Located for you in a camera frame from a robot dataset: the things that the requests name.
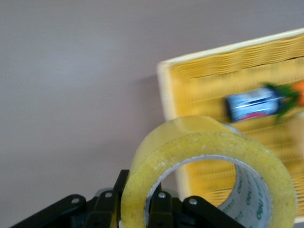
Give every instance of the tape roll cardboard core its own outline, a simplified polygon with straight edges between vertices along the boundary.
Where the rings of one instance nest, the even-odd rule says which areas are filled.
[[[236,184],[220,210],[247,228],[293,227],[295,189],[277,156],[267,147],[204,116],[169,121],[141,143],[122,196],[123,227],[146,227],[145,208],[159,182],[182,164],[201,159],[235,164]]]

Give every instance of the roll of tape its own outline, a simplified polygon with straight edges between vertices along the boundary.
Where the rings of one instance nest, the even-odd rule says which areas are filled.
[[[159,183],[183,164],[220,159],[236,167],[236,184],[219,209],[247,228],[291,228],[296,215],[292,179],[267,147],[205,116],[171,120],[141,143],[121,200],[124,228],[144,228]]]

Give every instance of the blue can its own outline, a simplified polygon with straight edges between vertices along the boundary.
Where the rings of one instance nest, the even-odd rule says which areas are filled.
[[[269,87],[225,97],[227,114],[232,122],[274,115],[280,108],[280,96]]]

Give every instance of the silver screw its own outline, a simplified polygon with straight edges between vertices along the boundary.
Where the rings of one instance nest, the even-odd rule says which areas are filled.
[[[104,195],[104,197],[106,197],[106,198],[110,198],[110,197],[112,197],[112,193],[107,192],[107,193]]]
[[[192,204],[192,205],[197,205],[198,202],[197,202],[196,199],[190,198],[190,199],[189,199],[189,203]]]
[[[71,203],[79,203],[80,199],[79,198],[74,198],[72,199]]]
[[[159,197],[159,198],[165,198],[165,197],[166,197],[166,194],[163,193],[163,192],[160,192],[160,193],[158,193],[158,197]]]

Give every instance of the gray surface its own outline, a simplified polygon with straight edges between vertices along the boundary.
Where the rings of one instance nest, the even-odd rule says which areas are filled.
[[[303,11],[303,0],[0,0],[0,227],[114,184],[164,122],[158,62],[303,27]]]

